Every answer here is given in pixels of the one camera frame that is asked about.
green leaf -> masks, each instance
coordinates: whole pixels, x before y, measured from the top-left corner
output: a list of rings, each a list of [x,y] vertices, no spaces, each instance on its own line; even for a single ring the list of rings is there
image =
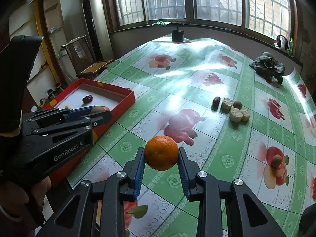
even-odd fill
[[[287,164],[287,165],[289,164],[289,155],[285,156],[284,163]]]
[[[290,181],[290,178],[289,178],[288,176],[286,176],[286,177],[285,177],[285,184],[286,184],[286,186],[289,185],[289,181]]]
[[[136,206],[132,208],[130,211],[128,211],[128,214],[133,214],[134,218],[142,218],[143,216],[146,215],[148,211],[148,206],[147,205],[141,205],[141,206]]]

black cylinder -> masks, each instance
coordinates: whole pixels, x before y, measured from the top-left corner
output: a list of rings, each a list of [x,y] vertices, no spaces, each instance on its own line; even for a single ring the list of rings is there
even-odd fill
[[[172,42],[183,42],[184,39],[184,31],[174,29],[172,31]]]

